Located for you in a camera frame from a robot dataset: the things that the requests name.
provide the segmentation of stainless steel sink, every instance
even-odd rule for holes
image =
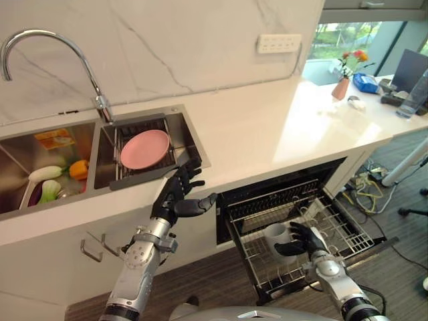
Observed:
[[[124,144],[150,129],[164,130],[169,135],[171,145],[167,155],[158,164],[143,170],[133,171],[122,166],[120,151]],[[113,125],[103,125],[98,142],[94,147],[97,148],[95,189],[110,187],[116,190],[151,181],[163,177],[190,158],[200,158],[203,167],[209,166],[183,105],[127,114],[116,119]]]
[[[171,147],[166,157],[159,164],[140,171],[123,167],[119,157],[123,144],[139,132],[154,128],[170,136]],[[73,143],[47,148],[36,138],[40,138],[36,136],[39,133],[53,130],[65,130]],[[113,125],[96,119],[0,139],[0,220],[157,179],[195,157],[201,159],[202,167],[210,165],[183,105],[118,116]],[[85,193],[27,207],[34,188],[27,179],[29,173],[49,165],[67,167],[80,159],[90,162]]]
[[[0,213],[27,208],[35,186],[28,181],[32,171],[49,165],[66,168],[80,159],[89,160],[95,123],[46,128],[0,140]]]

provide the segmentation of white cup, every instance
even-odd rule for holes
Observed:
[[[267,246],[271,251],[274,259],[281,264],[291,264],[296,260],[296,256],[283,256],[279,254],[275,249],[275,244],[283,244],[291,242],[292,238],[290,235],[290,230],[281,223],[274,223],[269,225],[263,230],[263,235],[265,237]]]

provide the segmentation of water bottle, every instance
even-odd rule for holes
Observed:
[[[419,107],[426,101],[428,97],[428,69],[425,70],[422,77],[419,78],[415,87],[406,100],[401,104],[399,109],[395,112],[398,116],[403,118],[410,118]]]

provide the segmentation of pink vase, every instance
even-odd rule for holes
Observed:
[[[348,90],[349,86],[349,78],[343,77],[341,81],[334,87],[332,91],[332,96],[335,97],[337,100],[342,100],[345,95],[346,91]]]

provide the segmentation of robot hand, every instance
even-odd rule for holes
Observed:
[[[179,167],[176,173],[168,179],[160,192],[157,200],[153,204],[152,217],[166,219],[173,226],[179,217],[193,217],[204,214],[208,211],[217,199],[217,194],[212,193],[204,199],[186,199],[193,187],[203,186],[205,181],[190,180],[198,175],[202,170],[199,168],[201,161],[192,158],[183,166]]]
[[[328,252],[324,239],[315,227],[309,228],[295,222],[291,222],[290,226],[290,231],[296,240],[285,244],[275,244],[275,249],[279,254],[293,256],[308,252],[309,258],[311,258],[317,250]]]

